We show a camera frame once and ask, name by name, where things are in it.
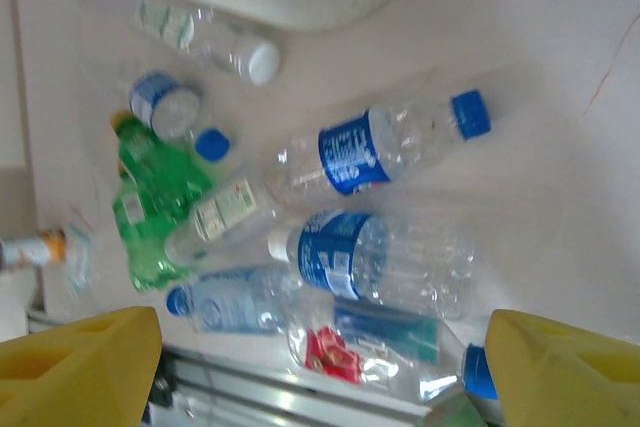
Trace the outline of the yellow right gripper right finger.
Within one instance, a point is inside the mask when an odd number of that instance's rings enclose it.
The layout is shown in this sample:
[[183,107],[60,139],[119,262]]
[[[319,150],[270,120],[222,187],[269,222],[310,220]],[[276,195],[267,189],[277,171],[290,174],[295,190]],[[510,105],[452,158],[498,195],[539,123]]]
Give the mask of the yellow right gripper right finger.
[[639,346],[499,309],[485,337],[508,426],[637,426]]

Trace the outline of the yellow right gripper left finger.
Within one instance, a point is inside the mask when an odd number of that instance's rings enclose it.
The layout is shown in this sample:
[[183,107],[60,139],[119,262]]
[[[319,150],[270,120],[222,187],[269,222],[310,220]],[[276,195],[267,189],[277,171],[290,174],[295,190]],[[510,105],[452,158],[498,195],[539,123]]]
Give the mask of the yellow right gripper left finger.
[[161,350],[151,307],[129,307],[5,341],[1,423],[137,426]]

